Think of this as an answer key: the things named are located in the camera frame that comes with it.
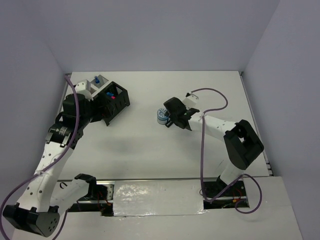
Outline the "blue cap spray bottle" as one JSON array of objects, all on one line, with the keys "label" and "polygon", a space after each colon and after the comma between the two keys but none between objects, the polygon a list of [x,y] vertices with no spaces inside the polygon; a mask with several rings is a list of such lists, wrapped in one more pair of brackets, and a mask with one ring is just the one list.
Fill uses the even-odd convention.
[{"label": "blue cap spray bottle", "polygon": [[95,81],[96,84],[100,84],[101,83],[97,76],[94,77],[94,81]]}]

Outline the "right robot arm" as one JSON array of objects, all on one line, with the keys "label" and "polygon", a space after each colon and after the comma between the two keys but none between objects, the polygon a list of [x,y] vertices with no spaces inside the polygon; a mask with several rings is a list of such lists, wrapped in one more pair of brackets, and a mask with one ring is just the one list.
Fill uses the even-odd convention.
[{"label": "right robot arm", "polygon": [[222,141],[229,163],[218,177],[217,190],[223,196],[235,190],[234,180],[264,151],[264,145],[247,120],[226,121],[200,110],[188,108],[180,99],[172,97],[164,102],[170,121],[181,129],[202,132]]}]

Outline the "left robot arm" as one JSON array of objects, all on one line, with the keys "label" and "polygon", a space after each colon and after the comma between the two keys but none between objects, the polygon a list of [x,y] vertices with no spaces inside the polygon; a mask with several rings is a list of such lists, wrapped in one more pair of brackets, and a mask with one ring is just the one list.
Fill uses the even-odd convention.
[{"label": "left robot arm", "polygon": [[114,106],[107,97],[89,98],[83,94],[69,94],[45,139],[41,160],[15,204],[4,200],[0,207],[2,216],[16,229],[42,237],[50,237],[63,213],[79,199],[106,200],[108,187],[97,183],[96,177],[79,173],[55,192],[61,172],[91,122],[111,117]]}]

